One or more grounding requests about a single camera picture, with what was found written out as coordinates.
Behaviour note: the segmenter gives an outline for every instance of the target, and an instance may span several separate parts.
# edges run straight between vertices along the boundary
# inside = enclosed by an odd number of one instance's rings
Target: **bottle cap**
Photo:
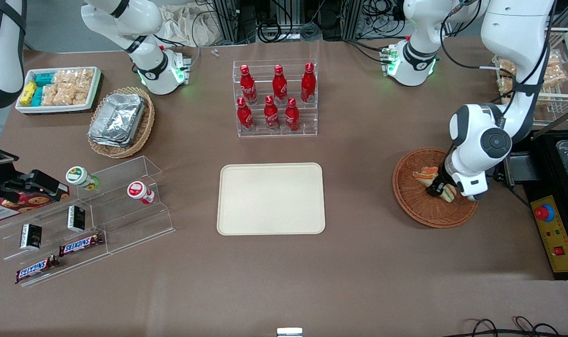
[[[135,181],[128,186],[128,196],[140,199],[147,193],[147,186],[141,181]]]
[[[72,183],[74,185],[80,185],[81,183],[85,182],[89,173],[86,172],[86,169],[81,166],[74,166],[70,168],[67,173],[65,174],[65,180],[68,183]]]

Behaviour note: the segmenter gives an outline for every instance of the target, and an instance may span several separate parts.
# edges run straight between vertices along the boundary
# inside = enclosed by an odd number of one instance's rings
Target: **acrylic display rack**
[[[97,232],[102,232],[104,244],[59,257],[59,266],[27,278],[20,284],[33,286],[48,281],[101,258],[173,232],[170,211],[161,202],[157,182],[153,179],[161,172],[146,156],[140,156],[93,173],[100,181],[97,190],[88,191],[71,185],[70,190],[72,194],[76,193],[76,198],[72,197],[33,210],[32,213],[28,212],[0,222],[3,258],[8,265],[4,271],[7,273],[7,281],[15,282],[16,271],[41,262],[50,254],[58,256],[59,246],[65,246]],[[140,200],[129,197],[126,189],[132,181],[142,181],[153,190],[154,202],[144,205]],[[82,233],[67,229],[67,213],[71,205],[85,210],[86,229]],[[42,227],[40,249],[25,251],[19,248],[23,224]]]
[[[315,64],[314,74],[317,79],[315,87],[315,102],[305,103],[301,101],[301,79],[305,73],[305,64],[312,62]],[[248,105],[252,111],[252,119],[254,121],[255,129],[253,132],[243,132],[240,121],[237,119],[237,105],[236,99],[243,96],[243,91],[240,86],[240,66],[246,64],[250,70],[252,78],[255,80],[257,86],[258,102],[255,105]],[[267,129],[265,115],[263,109],[265,108],[265,96],[273,95],[273,66],[281,64],[284,68],[284,76],[288,81],[288,97],[296,98],[296,106],[298,107],[300,118],[300,128],[296,132],[288,132],[286,130],[286,117],[284,112],[286,106],[278,106],[278,119],[280,120],[280,129],[272,132]],[[318,64],[316,59],[295,59],[295,60],[245,60],[234,61],[233,70],[233,115],[236,120],[236,128],[238,136],[241,138],[246,137],[297,137],[297,136],[316,136],[317,135],[317,122],[318,122]]]

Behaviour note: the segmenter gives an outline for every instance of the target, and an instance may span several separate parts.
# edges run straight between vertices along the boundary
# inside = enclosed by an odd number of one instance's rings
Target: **red bottle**
[[[315,65],[311,62],[305,64],[305,75],[302,76],[301,80],[301,100],[305,103],[315,102],[315,85],[317,79],[313,71],[315,70]]]
[[[288,81],[284,77],[284,68],[280,64],[273,67],[275,76],[273,77],[273,95],[275,96],[276,105],[286,104],[288,97]]]
[[[280,121],[278,121],[278,107],[273,104],[273,96],[268,95],[265,97],[265,121],[267,122],[267,129],[276,132],[280,129]]]
[[[242,126],[243,132],[253,132],[254,131],[254,122],[252,121],[252,113],[250,108],[247,107],[246,101],[243,97],[239,97],[238,101],[238,120],[240,121],[240,125]]]
[[[288,98],[288,108],[286,108],[286,128],[289,132],[298,131],[298,119],[300,113],[296,107],[296,100],[294,98]]]
[[[243,95],[246,98],[248,104],[253,105],[257,103],[257,86],[254,84],[254,78],[252,78],[248,66],[245,64],[240,66],[240,73],[242,75],[240,79],[240,86],[243,88]]]

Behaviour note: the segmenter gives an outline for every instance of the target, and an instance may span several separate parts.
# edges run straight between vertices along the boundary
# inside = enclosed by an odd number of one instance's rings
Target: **teal package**
[[[53,81],[53,77],[55,77],[55,73],[38,74],[34,79],[34,83],[38,86],[49,85]]]
[[[40,103],[42,103],[42,87],[38,87],[34,92],[34,96],[32,96],[32,103],[30,103],[31,107],[39,107]]]

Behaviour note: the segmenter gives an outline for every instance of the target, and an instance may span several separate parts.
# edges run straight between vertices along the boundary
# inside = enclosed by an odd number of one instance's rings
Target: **red button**
[[[534,214],[536,215],[536,218],[542,221],[546,220],[550,216],[550,212],[548,212],[548,209],[544,206],[536,207]]]
[[[562,247],[555,247],[554,248],[554,255],[564,255],[565,251],[562,249]]]

